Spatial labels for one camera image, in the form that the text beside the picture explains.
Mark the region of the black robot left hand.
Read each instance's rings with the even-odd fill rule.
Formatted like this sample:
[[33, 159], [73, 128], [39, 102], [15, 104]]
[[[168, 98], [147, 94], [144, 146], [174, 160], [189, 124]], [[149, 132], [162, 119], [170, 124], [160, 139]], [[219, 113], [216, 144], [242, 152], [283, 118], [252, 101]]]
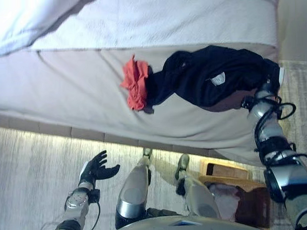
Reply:
[[113, 178], [119, 172], [120, 164], [114, 167], [106, 167], [106, 158], [107, 151], [103, 150], [87, 162], [80, 174], [79, 184], [89, 183], [95, 186], [97, 180]]

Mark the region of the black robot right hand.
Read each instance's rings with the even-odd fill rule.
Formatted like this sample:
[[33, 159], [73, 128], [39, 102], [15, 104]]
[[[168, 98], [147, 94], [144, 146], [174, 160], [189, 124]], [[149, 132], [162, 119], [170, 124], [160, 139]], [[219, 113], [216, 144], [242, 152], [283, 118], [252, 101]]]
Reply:
[[265, 71], [265, 82], [263, 88], [270, 93], [277, 95], [283, 84], [285, 69], [276, 62], [263, 59], [263, 70]]

